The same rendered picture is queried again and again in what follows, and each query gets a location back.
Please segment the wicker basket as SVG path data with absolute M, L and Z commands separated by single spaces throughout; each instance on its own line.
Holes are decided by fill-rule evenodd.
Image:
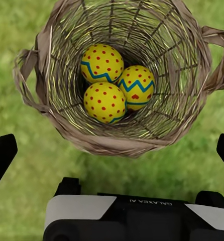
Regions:
M 36 108 L 43 117 L 46 116 L 61 136 L 71 141 L 78 150 L 95 156 L 121 156 L 136 159 L 146 152 L 157 151 L 173 145 L 188 134 L 206 105 L 207 96 L 216 90 L 224 90 L 224 52 L 221 62 L 211 74 L 212 53 L 208 46 L 210 43 L 224 48 L 224 31 L 208 26 L 201 27 L 182 0 L 154 0 L 154 2 L 150 0 L 110 0 L 103 5 L 94 6 L 90 12 L 84 0 L 58 0 L 54 4 L 47 22 L 35 37 L 35 45 L 31 50 L 20 51 L 14 59 L 13 79 L 16 90 L 19 90 L 22 95 L 23 104 Z M 157 2 L 169 6 L 169 12 Z M 114 7 L 116 4 L 129 5 L 130 9 Z M 70 28 L 68 23 L 74 19 L 80 9 L 82 9 L 81 17 Z M 101 12 L 103 9 L 109 9 L 109 13 L 104 15 L 104 12 Z M 135 10 L 133 11 L 133 9 Z M 158 26 L 155 28 L 150 24 L 145 19 L 146 16 L 139 14 L 139 10 L 149 12 L 159 20 Z M 129 19 L 132 24 L 128 26 L 123 21 L 116 22 L 121 27 L 111 25 L 114 18 L 123 18 L 115 13 L 116 11 L 126 13 L 127 16 L 133 15 Z M 146 24 L 140 23 L 138 18 Z M 93 24 L 104 21 L 107 21 L 107 24 L 101 27 L 104 27 L 106 31 L 92 34 L 91 29 L 100 29 L 100 26 L 97 27 Z M 84 42 L 87 42 L 84 45 L 83 42 L 79 47 L 79 38 L 75 39 L 76 42 L 72 41 L 72 35 L 84 25 L 88 27 L 81 32 L 79 38 L 81 38 L 80 40 L 84 38 Z M 166 46 L 167 43 L 157 31 L 162 25 L 166 33 L 169 31 L 167 28 L 169 25 L 179 41 L 177 42 L 170 34 L 169 39 L 173 43 Z M 66 26 L 70 29 L 65 30 Z M 139 26 L 150 29 L 151 32 L 140 29 Z M 127 36 L 125 38 L 113 37 L 111 33 L 115 30 L 120 31 L 122 27 L 127 32 L 125 33 Z M 156 36 L 156 31 L 160 40 L 152 37 Z M 146 39 L 142 45 L 135 39 L 138 32 L 140 36 L 143 33 L 144 37 L 141 38 Z M 141 47 L 131 49 L 125 45 L 125 43 L 130 44 L 128 38 L 132 38 Z M 118 53 L 128 56 L 136 63 L 151 70 L 156 81 L 152 103 L 137 111 L 127 110 L 125 116 L 114 124 L 104 125 L 90 118 L 84 108 L 83 91 L 86 92 L 87 87 L 83 80 L 83 88 L 81 88 L 82 72 L 81 62 L 79 63 L 82 57 L 80 52 L 84 46 L 87 46 L 90 39 L 91 45 L 96 40 L 100 41 L 95 44 L 107 42 L 106 44 L 112 46 Z M 72 47 L 70 45 L 65 49 L 68 43 Z M 154 44 L 157 51 L 152 49 L 151 43 Z M 138 44 L 136 45 L 138 46 Z M 181 47 L 182 44 L 185 47 Z M 132 44 L 130 45 L 132 46 Z M 126 49 L 127 47 L 128 49 Z M 176 48 L 178 49 L 178 61 L 175 61 L 172 56 L 173 49 Z M 154 56 L 154 59 L 150 59 L 147 50 Z M 145 62 L 147 56 L 150 59 L 148 63 Z M 125 69 L 134 66 L 132 61 L 125 58 L 123 59 L 129 64 L 124 63 Z M 23 65 L 19 67 L 21 59 Z M 164 73 L 161 73 L 161 65 L 164 67 Z M 34 68 L 36 71 L 35 94 L 39 104 L 35 103 L 26 84 Z M 197 71 L 194 70 L 195 68 Z M 188 74 L 187 83 L 182 90 L 179 81 L 183 70 Z M 167 82 L 167 77 L 170 77 L 170 82 Z M 165 81 L 166 87 L 164 91 L 159 92 L 161 79 Z M 20 80 L 23 83 L 24 92 L 19 84 Z M 200 88 L 197 91 L 199 81 Z M 160 95 L 162 96 L 161 105 L 153 108 L 156 98 Z M 57 96 L 61 103 L 56 105 L 54 96 Z M 168 100 L 170 101 L 168 107 L 164 111 L 159 111 Z M 142 109 L 144 112 L 141 115 L 148 111 L 150 113 L 141 120 L 136 120 L 137 113 Z M 142 124 L 144 119 L 148 118 L 155 122 L 149 129 L 148 124 L 146 126 Z M 167 133 L 165 130 L 157 133 L 152 131 L 165 120 L 168 120 L 170 124 L 174 123 Z M 129 131 L 127 129 L 132 132 L 129 132 L 129 136 L 126 134 Z

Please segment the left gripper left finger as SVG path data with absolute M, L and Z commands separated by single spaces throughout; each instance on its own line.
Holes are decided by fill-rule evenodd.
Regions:
M 0 137 L 0 180 L 17 152 L 17 142 L 13 134 Z

